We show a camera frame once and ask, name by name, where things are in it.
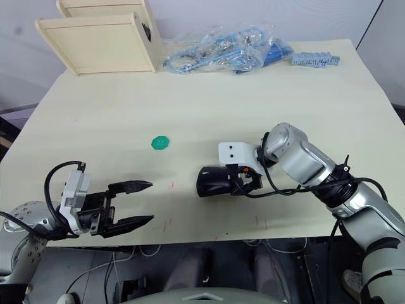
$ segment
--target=shoe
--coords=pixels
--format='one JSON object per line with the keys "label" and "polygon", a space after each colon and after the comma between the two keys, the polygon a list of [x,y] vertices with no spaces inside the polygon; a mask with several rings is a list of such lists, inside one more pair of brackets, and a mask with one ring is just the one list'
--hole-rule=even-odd
{"label": "shoe", "polygon": [[360,292],[363,288],[363,283],[361,279],[361,272],[355,272],[353,270],[345,270],[342,274],[342,285],[344,290],[349,293],[358,303],[360,301]]}

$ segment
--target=wooden panel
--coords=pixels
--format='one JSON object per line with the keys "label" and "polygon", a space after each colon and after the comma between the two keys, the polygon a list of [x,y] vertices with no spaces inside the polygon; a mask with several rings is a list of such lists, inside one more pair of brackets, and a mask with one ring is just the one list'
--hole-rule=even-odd
{"label": "wooden panel", "polygon": [[76,75],[156,71],[161,49],[147,39],[135,13],[37,20],[36,26]]}
{"label": "wooden panel", "polygon": [[136,0],[57,0],[56,6],[64,17],[110,16],[136,13],[142,23],[149,24],[141,1]]}

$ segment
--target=wall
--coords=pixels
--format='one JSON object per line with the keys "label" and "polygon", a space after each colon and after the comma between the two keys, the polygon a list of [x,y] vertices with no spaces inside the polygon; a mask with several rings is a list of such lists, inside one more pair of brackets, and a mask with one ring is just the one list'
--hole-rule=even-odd
{"label": "wall", "polygon": [[390,102],[405,106],[405,1],[385,0],[358,53]]}
{"label": "wall", "polygon": [[[163,38],[201,27],[268,21],[290,41],[349,38],[356,45],[380,0],[149,0]],[[65,66],[34,27],[58,18],[55,0],[1,0],[0,113],[38,103]]]}

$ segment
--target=black cable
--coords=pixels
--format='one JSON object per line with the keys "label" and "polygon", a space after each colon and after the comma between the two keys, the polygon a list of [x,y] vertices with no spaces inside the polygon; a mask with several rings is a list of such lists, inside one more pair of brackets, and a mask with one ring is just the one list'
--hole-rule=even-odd
{"label": "black cable", "polygon": [[248,198],[264,198],[266,196],[271,196],[278,194],[276,191],[268,192],[268,193],[261,193],[261,194],[249,194],[247,193],[237,182],[235,182],[236,188],[238,188],[239,192],[242,193],[244,196]]}
{"label": "black cable", "polygon": [[384,201],[388,202],[388,198],[387,198],[387,195],[386,195],[386,193],[384,191],[384,188],[380,185],[379,182],[377,182],[377,181],[375,181],[373,179],[369,179],[367,177],[357,177],[357,178],[354,179],[354,181],[355,182],[369,182],[369,183],[373,184],[380,191],[382,199]]}
{"label": "black cable", "polygon": [[[320,185],[317,185],[317,186],[308,187],[308,188],[304,188],[304,189],[300,189],[299,187],[297,187],[297,188],[295,188],[295,189],[291,189],[291,188],[290,188],[290,189],[283,189],[282,191],[285,192],[285,193],[287,193],[287,192],[290,192],[290,193],[294,192],[294,194],[295,194],[295,193],[306,193],[306,192],[311,192],[311,191],[314,191],[314,190],[325,189],[325,188],[335,187],[335,186],[339,186],[339,185],[345,185],[345,184],[348,184],[348,183],[350,183],[350,182],[370,182],[370,183],[372,183],[372,184],[375,185],[375,186],[378,188],[378,190],[380,191],[380,194],[381,194],[382,199],[385,200],[386,202],[388,202],[387,195],[386,195],[386,193],[385,193],[383,187],[382,187],[377,181],[375,181],[375,180],[373,180],[373,179],[369,179],[369,178],[367,178],[367,177],[358,177],[358,178],[354,178],[354,179],[342,179],[342,180],[337,180],[337,181],[335,181],[335,182],[329,182],[329,183],[327,183],[327,184],[320,184]],[[244,191],[244,190],[242,189],[242,187],[241,187],[237,182],[235,182],[235,185],[236,185],[236,187],[238,188],[238,190],[239,190],[244,196],[246,196],[246,197],[248,197],[248,198],[264,198],[264,197],[266,197],[266,196],[271,196],[271,195],[279,194],[279,193],[276,192],[276,191],[269,192],[269,193],[263,193],[263,194],[249,194],[249,193],[247,193],[246,191]]]}
{"label": "black cable", "polygon": [[267,180],[270,183],[270,186],[275,190],[275,192],[277,194],[281,194],[281,195],[285,195],[285,196],[289,196],[289,195],[294,195],[297,191],[296,190],[292,190],[292,191],[284,191],[284,190],[280,190],[273,182],[273,180],[270,177],[270,174],[268,172],[267,166],[266,166],[266,162],[265,162],[265,149],[266,149],[266,143],[267,143],[267,137],[270,134],[270,132],[266,132],[263,136],[263,139],[261,141],[261,153],[260,153],[260,157],[259,157],[259,162],[260,164],[263,166],[263,169],[265,170],[265,174],[267,176]]}
{"label": "black cable", "polygon": [[333,237],[335,236],[336,230],[339,226],[340,220],[336,220],[335,225],[333,226],[332,232],[330,233],[330,237],[328,238],[327,242],[327,292],[326,292],[326,304],[330,303],[330,247],[332,245]]}
{"label": "black cable", "polygon": [[49,194],[49,184],[51,183],[51,178],[54,175],[54,173],[56,171],[58,171],[60,168],[63,168],[65,166],[69,166],[69,165],[77,165],[77,170],[84,170],[85,164],[82,161],[67,161],[65,163],[61,163],[59,165],[57,165],[56,167],[54,167],[46,176],[45,179],[45,183],[44,183],[44,192],[45,192],[45,202],[46,205],[48,207],[49,212],[51,213],[52,217],[55,219],[56,223],[59,224],[59,226],[65,228],[68,232],[70,232],[73,237],[78,238],[78,235],[76,235],[75,233],[73,233],[72,229],[70,228],[70,226],[64,222],[60,215],[58,215],[55,211],[55,209],[52,206],[52,201],[51,201],[51,195]]}
{"label": "black cable", "polygon": [[106,300],[106,304],[108,304],[108,297],[107,297],[107,283],[108,283],[108,278],[109,278],[109,274],[111,273],[111,271],[113,270],[113,268],[110,266],[112,266],[113,263],[113,257],[114,257],[114,253],[111,256],[111,259],[109,260],[109,264],[107,267],[107,271],[106,274],[104,276],[104,299]]}
{"label": "black cable", "polygon": [[34,230],[30,226],[28,226],[26,223],[22,222],[18,218],[14,217],[14,216],[6,213],[6,212],[0,211],[0,216],[2,216],[4,218],[8,219],[9,221],[12,221],[13,223],[19,225],[22,229],[26,230],[27,232],[31,233],[33,236],[35,236],[37,238],[41,238],[41,239],[46,239],[47,238],[47,235],[42,234],[42,233]]}

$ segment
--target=blue object in plastic bag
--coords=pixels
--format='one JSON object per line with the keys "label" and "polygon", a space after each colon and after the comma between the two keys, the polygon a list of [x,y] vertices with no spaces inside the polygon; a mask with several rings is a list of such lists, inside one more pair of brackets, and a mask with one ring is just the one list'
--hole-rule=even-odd
{"label": "blue object in plastic bag", "polygon": [[174,54],[166,66],[173,73],[190,73],[209,66],[249,71],[263,66],[261,48],[267,45],[265,33],[249,27]]}
{"label": "blue object in plastic bag", "polygon": [[[272,63],[278,62],[290,56],[294,50],[292,47],[281,39],[275,39],[270,47],[269,52],[266,55],[264,67],[271,65]],[[242,74],[249,71],[235,71],[236,74]]]}

